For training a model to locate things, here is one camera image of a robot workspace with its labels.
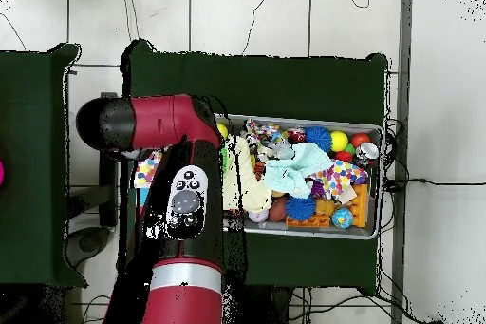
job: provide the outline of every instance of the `green ball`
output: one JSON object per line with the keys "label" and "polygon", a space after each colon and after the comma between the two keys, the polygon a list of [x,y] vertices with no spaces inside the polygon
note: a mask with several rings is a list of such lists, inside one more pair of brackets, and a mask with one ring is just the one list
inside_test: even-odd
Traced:
{"label": "green ball", "polygon": [[353,146],[352,143],[349,143],[348,145],[346,145],[345,152],[349,152],[351,155],[354,155],[356,150],[354,149],[354,146]]}

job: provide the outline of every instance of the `light blue cloth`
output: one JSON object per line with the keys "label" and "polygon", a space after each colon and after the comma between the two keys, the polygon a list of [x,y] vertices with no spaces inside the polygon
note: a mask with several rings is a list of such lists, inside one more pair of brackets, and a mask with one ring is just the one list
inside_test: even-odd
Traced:
{"label": "light blue cloth", "polygon": [[333,162],[315,143],[292,146],[295,155],[289,160],[270,160],[265,163],[263,182],[273,191],[289,193],[297,199],[306,199],[310,188],[305,178],[312,173],[329,169]]}

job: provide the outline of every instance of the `green table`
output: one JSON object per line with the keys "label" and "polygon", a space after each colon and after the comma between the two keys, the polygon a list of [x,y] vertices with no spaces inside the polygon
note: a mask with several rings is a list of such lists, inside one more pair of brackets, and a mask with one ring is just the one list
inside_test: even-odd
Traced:
{"label": "green table", "polygon": [[[381,54],[365,60],[175,54],[140,40],[123,58],[123,91],[134,97],[215,95],[230,114],[383,125],[387,62]],[[132,189],[129,218],[134,206]],[[372,295],[377,242],[247,234],[247,284],[361,287]]]}

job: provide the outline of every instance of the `yellow ball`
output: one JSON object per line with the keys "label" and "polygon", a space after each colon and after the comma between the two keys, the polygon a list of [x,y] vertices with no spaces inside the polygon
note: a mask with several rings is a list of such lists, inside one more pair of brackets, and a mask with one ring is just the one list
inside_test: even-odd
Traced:
{"label": "yellow ball", "polygon": [[223,136],[223,138],[226,140],[228,138],[228,128],[226,128],[226,125],[223,123],[216,123],[216,127],[219,130],[219,133]]}
{"label": "yellow ball", "polygon": [[332,139],[332,147],[330,148],[333,152],[343,151],[348,143],[347,135],[343,131],[332,131],[330,133],[330,138]]}

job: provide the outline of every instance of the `blue toy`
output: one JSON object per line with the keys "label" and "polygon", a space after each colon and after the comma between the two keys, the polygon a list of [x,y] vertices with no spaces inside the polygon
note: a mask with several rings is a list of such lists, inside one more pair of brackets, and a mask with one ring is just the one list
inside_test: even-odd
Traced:
{"label": "blue toy", "polygon": [[312,217],[315,211],[315,199],[308,196],[306,199],[289,197],[285,204],[286,214],[296,220],[306,220]]}
{"label": "blue toy", "polygon": [[346,229],[353,223],[353,214],[347,208],[343,207],[334,211],[331,220],[338,228]]}
{"label": "blue toy", "polygon": [[324,152],[329,152],[332,147],[330,133],[323,127],[306,127],[306,141],[315,143]]}

